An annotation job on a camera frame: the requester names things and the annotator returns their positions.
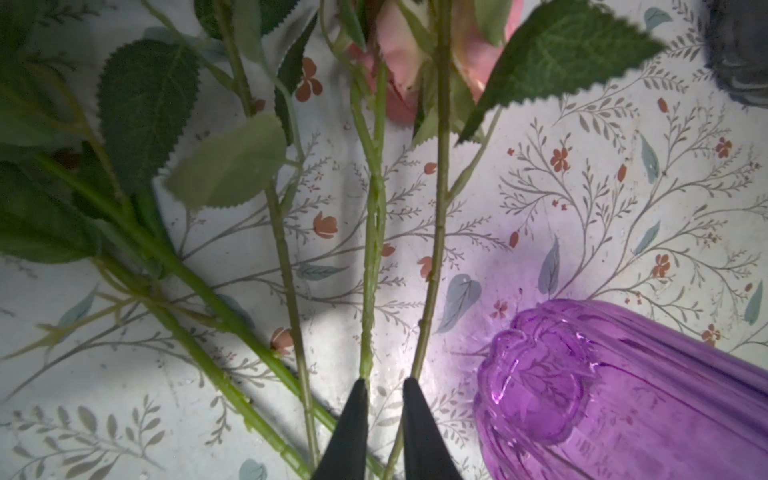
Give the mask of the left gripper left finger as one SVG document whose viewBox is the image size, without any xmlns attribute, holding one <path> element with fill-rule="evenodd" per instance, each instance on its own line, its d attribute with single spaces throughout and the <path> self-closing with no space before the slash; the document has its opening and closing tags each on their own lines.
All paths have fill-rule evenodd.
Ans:
<svg viewBox="0 0 768 480">
<path fill-rule="evenodd" d="M 358 379 L 312 480 L 362 480 L 366 472 L 368 388 Z"/>
</svg>

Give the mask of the peach spray rose stem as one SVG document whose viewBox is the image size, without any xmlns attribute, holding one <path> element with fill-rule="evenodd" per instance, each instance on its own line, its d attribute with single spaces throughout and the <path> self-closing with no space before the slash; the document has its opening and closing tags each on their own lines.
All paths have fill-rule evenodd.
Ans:
<svg viewBox="0 0 768 480">
<path fill-rule="evenodd" d="M 416 118 L 422 64 L 431 52 L 431 14 L 423 1 L 322 1 L 320 27 L 333 56 L 350 76 L 349 103 L 369 175 L 363 273 L 360 378 L 374 364 L 375 301 L 387 222 L 383 156 L 387 120 Z"/>
</svg>

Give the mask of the blue purple glass vase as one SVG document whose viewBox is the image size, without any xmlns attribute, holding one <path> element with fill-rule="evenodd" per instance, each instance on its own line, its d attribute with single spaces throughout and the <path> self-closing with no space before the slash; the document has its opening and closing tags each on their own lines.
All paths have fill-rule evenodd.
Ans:
<svg viewBox="0 0 768 480">
<path fill-rule="evenodd" d="M 767 373 L 625 308 L 552 300 L 494 335 L 474 416 L 494 479 L 763 479 Z"/>
</svg>

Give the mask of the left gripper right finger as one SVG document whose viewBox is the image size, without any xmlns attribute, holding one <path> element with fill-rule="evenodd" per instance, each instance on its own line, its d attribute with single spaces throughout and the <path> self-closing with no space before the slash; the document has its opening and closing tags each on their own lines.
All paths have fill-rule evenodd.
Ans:
<svg viewBox="0 0 768 480">
<path fill-rule="evenodd" d="M 462 480 L 418 381 L 403 386 L 404 469 L 407 480 Z"/>
</svg>

